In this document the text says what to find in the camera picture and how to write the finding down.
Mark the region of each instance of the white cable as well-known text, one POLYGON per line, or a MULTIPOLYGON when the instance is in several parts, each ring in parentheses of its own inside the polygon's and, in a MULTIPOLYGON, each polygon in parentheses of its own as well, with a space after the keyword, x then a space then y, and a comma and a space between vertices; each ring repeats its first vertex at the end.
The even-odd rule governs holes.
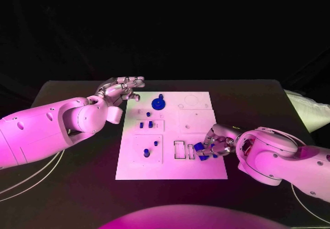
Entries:
MULTIPOLYGON (((305 143, 296 138, 296 137, 293 137, 292 135, 289 135, 289 134, 286 134, 285 132, 282 132, 282 131, 279 131, 279 130, 275 130, 275 129, 269 129, 269 128, 266 128, 267 130, 272 130, 273 132, 276 132, 276 133, 279 133, 279 134, 282 134, 285 137, 292 137, 296 141, 299 141, 299 143, 305 146, 305 143)), ((328 223, 330 224, 330 222, 328 221, 325 221, 321 217, 318 217, 308 209, 306 209, 306 207, 303 206, 303 204, 301 203, 301 201, 299 201, 299 198, 298 198, 298 196, 296 196, 296 194, 295 194, 295 191, 293 191, 293 185, 290 184, 290 188, 292 188, 292 192, 293 192, 293 196, 295 196, 295 199, 296 199, 296 201, 298 201, 298 203, 301 204, 301 206, 303 207, 303 209, 311 213, 311 215, 312 216, 315 216, 321 221, 324 221, 325 223, 328 223)))
POLYGON ((295 199, 296 199, 296 201, 299 202, 299 204, 301 204, 301 206, 303 207, 303 209, 321 220, 321 221, 324 221, 325 223, 328 223, 330 224, 330 222, 328 221, 325 221, 322 218, 319 218, 308 209, 306 209, 306 207, 302 205, 302 203, 301 203, 301 201, 299 201, 299 198, 296 197, 296 194, 295 194, 295 191, 293 191, 293 185, 290 184, 290 188, 292 188, 292 192, 293 192, 293 196, 295 196, 295 199))
POLYGON ((54 160, 54 158, 57 157, 57 155, 60 154, 60 152, 56 153, 56 155, 53 156, 53 159, 47 162, 47 164, 44 165, 44 167, 30 176, 27 177, 22 181, 20 181, 15 185, 12 185, 11 187, 8 187, 5 190, 2 190, 0 192, 4 193, 5 191, 8 191, 9 189, 12 189, 14 187, 17 187, 20 184, 22 184, 27 180, 30 180, 44 169, 45 167, 50 165, 51 161, 54 160))
MULTIPOLYGON (((56 165, 57 165, 57 163, 58 163, 58 161, 60 161, 60 158, 61 158, 61 156, 63 156, 63 151, 61 151, 58 160, 57 160, 56 164, 53 165, 53 168, 51 168, 51 170, 48 171, 47 175, 51 173, 51 171, 53 171, 53 169, 54 169, 54 167, 56 167, 56 165)), ((15 195, 7 197, 5 199, 1 199, 0 202, 4 201, 4 200, 7 200, 7 199, 9 199, 9 198, 12 198, 12 197, 15 197, 15 196, 20 195, 22 192, 25 192, 27 190, 30 190, 30 189, 31 189, 31 188, 45 179, 47 175, 45 175, 45 176, 35 182, 35 184, 31 185, 24 191, 21 191, 21 192, 17 193, 15 195)))

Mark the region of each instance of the black table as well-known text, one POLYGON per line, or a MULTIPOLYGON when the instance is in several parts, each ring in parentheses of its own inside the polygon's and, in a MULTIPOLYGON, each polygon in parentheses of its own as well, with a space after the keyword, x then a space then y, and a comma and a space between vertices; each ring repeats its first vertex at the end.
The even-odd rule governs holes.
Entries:
MULTIPOLYGON (((99 81, 48 81, 32 107, 93 94, 99 81)), ((253 129, 279 129, 312 144, 303 124, 273 80, 145 81, 135 91, 208 91, 217 123, 253 129)), ((93 137, 70 147, 44 181, 25 193, 0 202, 1 228, 96 228, 116 217, 159 205, 198 204, 236 209, 288 226, 325 225, 295 201, 289 183, 272 187, 237 170, 236 155, 224 157, 227 180, 115 180, 122 122, 105 124, 93 137)), ((0 171, 2 190, 44 166, 50 158, 0 171)), ((24 190, 45 169, 2 197, 24 190)), ((326 220, 330 204, 296 195, 326 220)))

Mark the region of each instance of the robotic arm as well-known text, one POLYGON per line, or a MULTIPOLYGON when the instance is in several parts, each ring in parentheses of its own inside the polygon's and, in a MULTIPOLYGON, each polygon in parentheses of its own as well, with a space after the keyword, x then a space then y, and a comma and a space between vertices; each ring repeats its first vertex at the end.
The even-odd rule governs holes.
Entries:
POLYGON ((203 143, 194 145, 200 160, 236 152, 239 170, 263 184, 286 180, 306 195, 330 202, 330 150, 298 146, 289 134, 259 127, 247 132, 214 124, 203 143))
POLYGON ((0 120, 0 169, 41 160, 89 138, 105 121, 119 123, 122 100, 135 99, 143 77, 107 79, 94 95, 15 112, 0 120))

